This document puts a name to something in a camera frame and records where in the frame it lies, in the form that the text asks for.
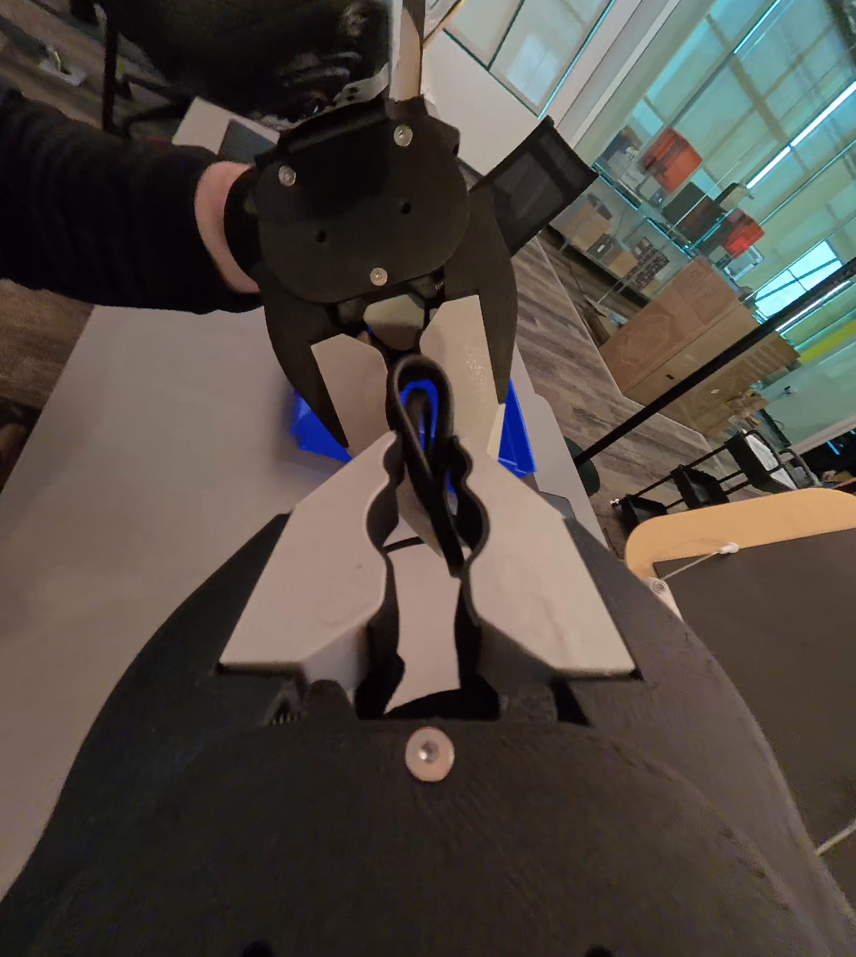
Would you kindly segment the person's left forearm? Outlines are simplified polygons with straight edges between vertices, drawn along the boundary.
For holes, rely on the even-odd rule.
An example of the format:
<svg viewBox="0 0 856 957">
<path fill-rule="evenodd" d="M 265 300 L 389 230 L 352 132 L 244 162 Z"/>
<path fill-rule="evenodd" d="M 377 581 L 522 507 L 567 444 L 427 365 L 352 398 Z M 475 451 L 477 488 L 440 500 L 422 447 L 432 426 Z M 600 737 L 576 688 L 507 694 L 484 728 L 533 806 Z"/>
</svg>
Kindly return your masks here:
<svg viewBox="0 0 856 957">
<path fill-rule="evenodd" d="M 206 150 L 129 142 L 26 99 L 0 79 L 0 281 L 83 303 L 253 310 L 197 231 Z"/>
</svg>

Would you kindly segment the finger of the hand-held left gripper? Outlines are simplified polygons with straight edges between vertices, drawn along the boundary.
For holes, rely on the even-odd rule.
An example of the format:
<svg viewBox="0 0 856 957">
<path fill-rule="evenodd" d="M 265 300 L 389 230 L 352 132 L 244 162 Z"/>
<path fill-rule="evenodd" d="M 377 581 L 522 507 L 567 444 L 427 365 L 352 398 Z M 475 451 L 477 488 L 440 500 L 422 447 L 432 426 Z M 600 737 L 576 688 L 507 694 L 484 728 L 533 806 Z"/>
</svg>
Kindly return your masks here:
<svg viewBox="0 0 856 957">
<path fill-rule="evenodd" d="M 365 338 L 338 334 L 311 346 L 354 459 L 389 431 L 386 419 L 387 367 L 382 352 Z"/>
<path fill-rule="evenodd" d="M 454 433 L 492 453 L 492 363 L 477 295 L 434 311 L 419 340 L 422 355 L 444 371 L 453 400 Z"/>
</svg>

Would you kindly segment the black round-top pole stand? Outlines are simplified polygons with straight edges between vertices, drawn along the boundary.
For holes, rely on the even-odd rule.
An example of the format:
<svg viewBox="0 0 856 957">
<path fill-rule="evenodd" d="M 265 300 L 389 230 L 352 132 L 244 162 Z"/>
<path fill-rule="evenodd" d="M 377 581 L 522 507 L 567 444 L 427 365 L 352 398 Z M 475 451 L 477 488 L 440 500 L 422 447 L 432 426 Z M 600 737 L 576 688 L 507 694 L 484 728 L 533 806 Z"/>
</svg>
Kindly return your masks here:
<svg viewBox="0 0 856 957">
<path fill-rule="evenodd" d="M 668 405 L 685 396 L 711 375 L 720 371 L 735 359 L 742 356 L 751 348 L 769 336 L 778 333 L 782 326 L 790 326 L 796 320 L 815 311 L 820 305 L 826 304 L 831 298 L 845 290 L 856 279 L 856 256 L 840 269 L 831 273 L 810 291 L 775 313 L 768 319 L 757 323 L 749 333 L 734 341 L 733 344 L 722 350 L 717 356 L 704 363 L 688 376 L 676 383 L 661 396 L 651 401 L 629 419 L 612 429 L 606 435 L 592 443 L 588 448 L 573 456 L 576 468 L 592 461 L 601 452 L 610 448 L 615 442 L 629 435 L 640 425 L 661 413 Z"/>
</svg>

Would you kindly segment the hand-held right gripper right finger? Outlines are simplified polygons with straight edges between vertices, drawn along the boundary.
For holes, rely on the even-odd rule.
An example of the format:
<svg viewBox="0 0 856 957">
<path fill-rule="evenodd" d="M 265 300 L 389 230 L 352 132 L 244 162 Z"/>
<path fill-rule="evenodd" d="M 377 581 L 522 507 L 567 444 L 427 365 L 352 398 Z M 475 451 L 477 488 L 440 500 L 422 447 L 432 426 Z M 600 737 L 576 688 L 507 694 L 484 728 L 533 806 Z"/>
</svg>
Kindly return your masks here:
<svg viewBox="0 0 856 957">
<path fill-rule="evenodd" d="M 480 676 L 507 696 L 555 678 L 631 675 L 635 661 L 563 514 L 482 450 L 456 450 L 456 495 Z"/>
</svg>

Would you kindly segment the black utility cart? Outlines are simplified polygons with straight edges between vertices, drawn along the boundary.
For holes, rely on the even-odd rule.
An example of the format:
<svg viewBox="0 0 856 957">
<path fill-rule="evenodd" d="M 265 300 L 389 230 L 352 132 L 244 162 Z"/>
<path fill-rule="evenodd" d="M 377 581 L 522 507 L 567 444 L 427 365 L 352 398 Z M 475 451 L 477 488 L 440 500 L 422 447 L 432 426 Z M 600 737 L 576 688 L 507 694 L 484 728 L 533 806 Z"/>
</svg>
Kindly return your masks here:
<svg viewBox="0 0 856 957">
<path fill-rule="evenodd" d="M 793 449 L 778 450 L 757 430 L 739 432 L 699 459 L 676 466 L 641 490 L 611 501 L 626 529 L 679 511 L 730 504 L 739 493 L 774 495 L 818 487 Z"/>
</svg>

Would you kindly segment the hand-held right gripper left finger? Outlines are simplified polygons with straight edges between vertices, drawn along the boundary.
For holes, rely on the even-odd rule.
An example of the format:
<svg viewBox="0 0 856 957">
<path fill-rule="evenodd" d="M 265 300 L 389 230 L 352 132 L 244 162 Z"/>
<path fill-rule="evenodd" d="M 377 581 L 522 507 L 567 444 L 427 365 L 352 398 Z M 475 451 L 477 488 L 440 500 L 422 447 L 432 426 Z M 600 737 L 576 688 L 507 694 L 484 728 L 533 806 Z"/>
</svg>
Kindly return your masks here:
<svg viewBox="0 0 856 957">
<path fill-rule="evenodd" d="M 223 668 L 336 681 L 389 697 L 404 672 L 386 539 L 398 524 L 401 441 L 384 435 L 284 522 L 220 657 Z"/>
</svg>

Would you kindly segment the large cardboard box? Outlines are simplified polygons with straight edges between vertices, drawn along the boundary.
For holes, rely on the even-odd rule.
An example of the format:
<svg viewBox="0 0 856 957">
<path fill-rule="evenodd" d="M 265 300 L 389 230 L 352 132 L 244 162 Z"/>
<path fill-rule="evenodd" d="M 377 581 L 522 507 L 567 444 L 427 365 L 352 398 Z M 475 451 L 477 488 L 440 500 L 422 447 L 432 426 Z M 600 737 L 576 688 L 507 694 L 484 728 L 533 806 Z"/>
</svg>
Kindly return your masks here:
<svg viewBox="0 0 856 957">
<path fill-rule="evenodd" d="M 697 257 L 613 333 L 600 353 L 623 395 L 646 406 L 756 324 L 727 278 Z M 718 437 L 732 418 L 763 409 L 767 400 L 754 387 L 799 358 L 775 333 L 661 413 L 706 438 Z"/>
</svg>

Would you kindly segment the wooden board with black mat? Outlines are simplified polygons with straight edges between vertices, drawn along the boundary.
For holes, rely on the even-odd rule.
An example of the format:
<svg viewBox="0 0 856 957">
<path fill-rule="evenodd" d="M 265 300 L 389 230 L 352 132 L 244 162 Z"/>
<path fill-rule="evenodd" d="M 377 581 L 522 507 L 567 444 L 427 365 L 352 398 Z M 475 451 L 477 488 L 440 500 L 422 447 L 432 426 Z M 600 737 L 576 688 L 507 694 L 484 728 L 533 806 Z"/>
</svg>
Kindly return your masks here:
<svg viewBox="0 0 856 957">
<path fill-rule="evenodd" d="M 647 520 L 625 562 L 719 660 L 818 847 L 856 813 L 856 496 L 807 489 Z M 819 861 L 856 910 L 856 833 Z"/>
</svg>

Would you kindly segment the orange 3D printer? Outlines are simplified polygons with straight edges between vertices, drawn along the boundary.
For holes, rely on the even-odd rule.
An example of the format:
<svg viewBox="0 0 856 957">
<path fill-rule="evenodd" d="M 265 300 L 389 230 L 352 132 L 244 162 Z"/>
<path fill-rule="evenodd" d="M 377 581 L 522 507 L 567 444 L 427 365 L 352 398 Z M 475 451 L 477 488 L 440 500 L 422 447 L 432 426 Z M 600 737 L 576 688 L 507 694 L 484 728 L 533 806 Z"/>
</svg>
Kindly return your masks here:
<svg viewBox="0 0 856 957">
<path fill-rule="evenodd" d="M 763 228 L 752 216 L 743 209 L 734 208 L 718 229 L 717 245 L 733 259 L 744 255 L 764 234 Z"/>
<path fill-rule="evenodd" d="M 647 177 L 671 194 L 699 170 L 701 156 L 683 135 L 666 126 L 649 144 L 639 163 Z"/>
</svg>

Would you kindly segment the black office chair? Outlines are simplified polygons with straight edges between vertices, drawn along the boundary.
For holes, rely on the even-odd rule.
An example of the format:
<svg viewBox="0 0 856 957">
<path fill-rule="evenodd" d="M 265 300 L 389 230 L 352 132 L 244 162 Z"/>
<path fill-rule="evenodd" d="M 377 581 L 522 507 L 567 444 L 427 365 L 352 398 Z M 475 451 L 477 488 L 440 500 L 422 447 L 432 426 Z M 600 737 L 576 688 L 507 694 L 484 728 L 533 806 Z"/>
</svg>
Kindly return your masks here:
<svg viewBox="0 0 856 957">
<path fill-rule="evenodd" d="M 471 187 L 488 197 L 509 254 L 515 255 L 598 178 L 552 117 Z"/>
</svg>

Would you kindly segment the person's left hand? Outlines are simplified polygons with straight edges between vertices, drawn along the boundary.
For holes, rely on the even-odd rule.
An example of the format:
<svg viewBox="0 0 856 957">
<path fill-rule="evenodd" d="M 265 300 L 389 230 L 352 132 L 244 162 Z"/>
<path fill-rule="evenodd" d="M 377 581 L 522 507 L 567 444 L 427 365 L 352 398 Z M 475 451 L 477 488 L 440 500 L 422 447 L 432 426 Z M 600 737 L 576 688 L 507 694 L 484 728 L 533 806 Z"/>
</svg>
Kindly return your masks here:
<svg viewBox="0 0 856 957">
<path fill-rule="evenodd" d="M 222 281 L 232 293 L 259 294 L 253 270 L 260 259 L 254 212 L 246 206 L 257 170 L 216 161 L 200 177 L 193 209 L 197 231 Z"/>
</svg>

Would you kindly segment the blue plastic bin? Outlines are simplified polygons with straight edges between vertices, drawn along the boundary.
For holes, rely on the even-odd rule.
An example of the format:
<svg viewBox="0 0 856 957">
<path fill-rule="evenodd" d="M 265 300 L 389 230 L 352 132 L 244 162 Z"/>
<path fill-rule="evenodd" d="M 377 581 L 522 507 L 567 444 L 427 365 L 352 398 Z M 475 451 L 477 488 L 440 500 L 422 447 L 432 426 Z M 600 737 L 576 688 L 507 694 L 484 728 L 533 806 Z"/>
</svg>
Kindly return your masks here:
<svg viewBox="0 0 856 957">
<path fill-rule="evenodd" d="M 297 393 L 290 424 L 290 435 L 300 450 L 328 460 L 348 463 L 352 456 L 342 447 Z M 508 381 L 505 416 L 498 461 L 515 477 L 524 479 L 537 471 L 522 409 L 513 379 Z"/>
</svg>

